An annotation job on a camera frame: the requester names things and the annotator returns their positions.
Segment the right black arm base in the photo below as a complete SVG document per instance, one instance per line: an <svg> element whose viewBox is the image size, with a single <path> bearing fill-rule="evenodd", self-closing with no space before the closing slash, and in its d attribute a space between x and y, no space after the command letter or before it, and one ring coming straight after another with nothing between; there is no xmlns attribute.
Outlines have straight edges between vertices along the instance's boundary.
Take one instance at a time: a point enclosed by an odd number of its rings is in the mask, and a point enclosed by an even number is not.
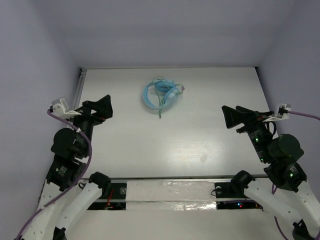
<svg viewBox="0 0 320 240"><path fill-rule="evenodd" d="M230 182L215 183L214 189L210 194L212 197L215 197L216 208L218 210L263 209L254 200L247 198L241 192L235 191Z"/></svg>

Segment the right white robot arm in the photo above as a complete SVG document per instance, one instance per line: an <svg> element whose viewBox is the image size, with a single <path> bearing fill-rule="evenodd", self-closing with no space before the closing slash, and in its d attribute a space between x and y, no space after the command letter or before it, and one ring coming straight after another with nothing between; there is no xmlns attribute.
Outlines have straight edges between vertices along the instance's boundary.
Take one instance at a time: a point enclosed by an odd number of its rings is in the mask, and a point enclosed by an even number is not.
<svg viewBox="0 0 320 240"><path fill-rule="evenodd" d="M294 114L290 105L282 103L277 112L259 112L242 106L222 106L227 129L238 125L239 134L246 133L272 182L272 189L264 188L258 179L245 170L239 171L229 182L215 184L218 199L246 198L270 212L276 223L282 222L295 240L320 238L320 202L315 197L308 178L298 160L304 155L300 142L291 134L275 137L270 125Z"/></svg>

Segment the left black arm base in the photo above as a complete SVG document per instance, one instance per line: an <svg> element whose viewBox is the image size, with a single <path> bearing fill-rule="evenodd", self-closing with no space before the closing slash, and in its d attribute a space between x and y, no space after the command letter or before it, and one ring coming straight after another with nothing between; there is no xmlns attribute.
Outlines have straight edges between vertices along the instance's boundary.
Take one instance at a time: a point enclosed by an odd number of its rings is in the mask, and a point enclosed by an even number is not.
<svg viewBox="0 0 320 240"><path fill-rule="evenodd" d="M111 184L111 190L108 195L103 195L94 201L88 210L98 211L116 211L126 210L126 194L127 194L127 183L126 182L115 182Z"/></svg>

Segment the light blue headphones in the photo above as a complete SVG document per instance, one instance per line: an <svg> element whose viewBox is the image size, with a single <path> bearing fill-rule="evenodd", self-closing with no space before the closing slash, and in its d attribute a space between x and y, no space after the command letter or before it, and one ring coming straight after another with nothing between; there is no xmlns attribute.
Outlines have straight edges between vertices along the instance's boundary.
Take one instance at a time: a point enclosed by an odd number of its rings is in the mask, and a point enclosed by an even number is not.
<svg viewBox="0 0 320 240"><path fill-rule="evenodd" d="M149 88L153 88L158 99L158 105L155 105L149 99ZM176 99L183 94L185 87L182 84L175 83L172 80L161 76L156 76L149 84L147 84L142 92L142 100L145 105L153 111L162 111L170 108Z"/></svg>

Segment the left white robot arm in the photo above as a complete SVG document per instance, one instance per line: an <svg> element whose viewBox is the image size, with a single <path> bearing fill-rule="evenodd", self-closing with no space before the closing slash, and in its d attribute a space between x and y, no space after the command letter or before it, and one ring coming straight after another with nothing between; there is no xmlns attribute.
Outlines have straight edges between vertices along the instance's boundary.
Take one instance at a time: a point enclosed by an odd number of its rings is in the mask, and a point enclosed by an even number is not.
<svg viewBox="0 0 320 240"><path fill-rule="evenodd" d="M111 96L84 101L72 110L64 98L47 114L66 124L53 138L52 164L45 177L36 212L16 236L18 240L66 240L81 216L100 197L111 193L111 178L101 172L82 178L92 161L93 129L113 116Z"/></svg>

